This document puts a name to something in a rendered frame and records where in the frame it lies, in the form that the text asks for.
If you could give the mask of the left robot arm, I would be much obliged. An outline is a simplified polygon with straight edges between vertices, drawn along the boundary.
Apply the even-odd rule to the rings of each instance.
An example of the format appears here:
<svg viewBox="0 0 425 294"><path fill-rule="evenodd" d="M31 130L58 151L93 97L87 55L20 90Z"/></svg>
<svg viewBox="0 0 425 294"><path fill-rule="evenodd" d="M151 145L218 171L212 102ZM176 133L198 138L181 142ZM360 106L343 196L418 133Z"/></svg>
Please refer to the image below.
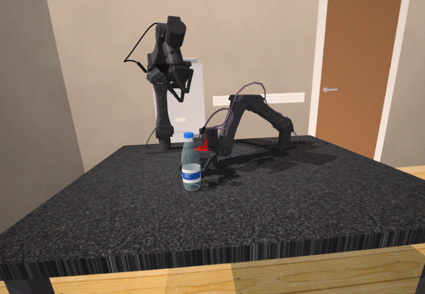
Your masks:
<svg viewBox="0 0 425 294"><path fill-rule="evenodd" d="M204 145L204 135L205 140L208 141L208 149L217 153L217 156L219 157L228 157L234 147L234 137L241 117L244 111L248 110L258 114L259 116L270 122L273 125L273 128L279 131L279 141L265 143L267 148L305 147L305 144L300 141L291 142L291 132L294 132L293 123L291 119L278 114L272 108L267 106L261 95L241 94L237 95L236 100L233 102L234 98L235 95L230 95L230 97L228 98L231 101L230 107L234 114L233 122L230 127L224 130L220 130L219 134L218 130L213 129L212 127L206 127L203 134L200 134L202 130L202 128L200 128L199 134L194 134L193 137L196 146Z"/></svg>

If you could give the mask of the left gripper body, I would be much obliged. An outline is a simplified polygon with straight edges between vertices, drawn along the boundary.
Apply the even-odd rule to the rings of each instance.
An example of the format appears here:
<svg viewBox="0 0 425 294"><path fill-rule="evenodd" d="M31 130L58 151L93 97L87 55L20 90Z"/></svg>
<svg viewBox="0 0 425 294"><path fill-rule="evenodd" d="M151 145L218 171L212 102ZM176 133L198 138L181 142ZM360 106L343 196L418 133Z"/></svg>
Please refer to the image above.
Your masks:
<svg viewBox="0 0 425 294"><path fill-rule="evenodd" d="M199 153L199 156L200 156L200 168L201 169L205 167L210 154L215 153L214 151L211 151L210 149L208 149L208 141L205 140L204 135L203 135L203 139L205 141L204 145L197 147L198 153Z"/></svg>

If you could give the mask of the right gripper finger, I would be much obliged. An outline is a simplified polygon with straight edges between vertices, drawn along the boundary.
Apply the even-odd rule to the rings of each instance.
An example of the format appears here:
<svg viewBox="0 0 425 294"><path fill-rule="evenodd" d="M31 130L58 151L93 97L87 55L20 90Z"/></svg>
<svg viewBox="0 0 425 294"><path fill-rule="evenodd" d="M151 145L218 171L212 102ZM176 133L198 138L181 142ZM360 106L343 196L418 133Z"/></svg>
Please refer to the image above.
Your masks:
<svg viewBox="0 0 425 294"><path fill-rule="evenodd" d="M179 83L167 83L166 88L175 96L175 98L178 100L178 102L184 101L184 91L181 89ZM177 95L174 89L180 89L181 90L181 98Z"/></svg>
<svg viewBox="0 0 425 294"><path fill-rule="evenodd" d="M192 76L193 76L194 70L188 69L188 68L174 67L171 72L172 72L173 76L176 78L176 81L179 83L179 85L180 85L181 89L184 91L184 93L189 93L190 84L191 84L191 81L192 81ZM185 88L180 76L188 76L187 88Z"/></svg>

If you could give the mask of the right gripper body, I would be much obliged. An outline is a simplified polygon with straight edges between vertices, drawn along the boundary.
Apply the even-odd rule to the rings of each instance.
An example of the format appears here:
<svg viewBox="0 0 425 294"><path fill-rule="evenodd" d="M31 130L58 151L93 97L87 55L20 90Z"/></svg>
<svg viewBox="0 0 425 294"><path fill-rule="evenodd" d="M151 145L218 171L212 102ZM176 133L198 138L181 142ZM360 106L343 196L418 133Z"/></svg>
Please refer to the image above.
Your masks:
<svg viewBox="0 0 425 294"><path fill-rule="evenodd" d="M153 70L153 68L157 67L160 72L164 73L165 76L165 83L171 83L171 81L176 81L176 78L172 74L172 69L174 67L180 67L180 68L189 68L192 66L190 61L183 61L182 54L178 54L177 51L172 54L171 52L167 54L167 58L165 58L166 63L158 62L156 61L155 65L152 66L149 70ZM178 65L178 66L177 66ZM180 76L181 80L184 84L186 84L186 81L188 80L188 76Z"/></svg>

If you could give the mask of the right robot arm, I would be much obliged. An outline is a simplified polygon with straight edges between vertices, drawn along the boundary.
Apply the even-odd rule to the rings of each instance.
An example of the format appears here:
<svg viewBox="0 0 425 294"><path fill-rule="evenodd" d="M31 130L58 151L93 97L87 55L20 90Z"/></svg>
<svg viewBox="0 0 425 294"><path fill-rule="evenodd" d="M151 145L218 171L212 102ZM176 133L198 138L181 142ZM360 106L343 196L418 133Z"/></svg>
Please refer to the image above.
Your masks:
<svg viewBox="0 0 425 294"><path fill-rule="evenodd" d="M152 53L148 53L148 70L155 65L156 61L166 63L165 58L170 52L181 54L186 26L180 17L168 16L167 23L156 25L156 45ZM166 37L165 37L166 36ZM165 56L164 56L165 55ZM152 62L152 63L151 63ZM171 147L170 137L174 134L174 128L170 124L167 107L167 88L165 87L165 75L155 67L149 71L146 79L153 84L156 94L157 119L156 138L159 139L159 148L147 149L146 154L162 154L182 152L183 146ZM163 85L164 84L164 85ZM158 128L159 127L159 128Z"/></svg>

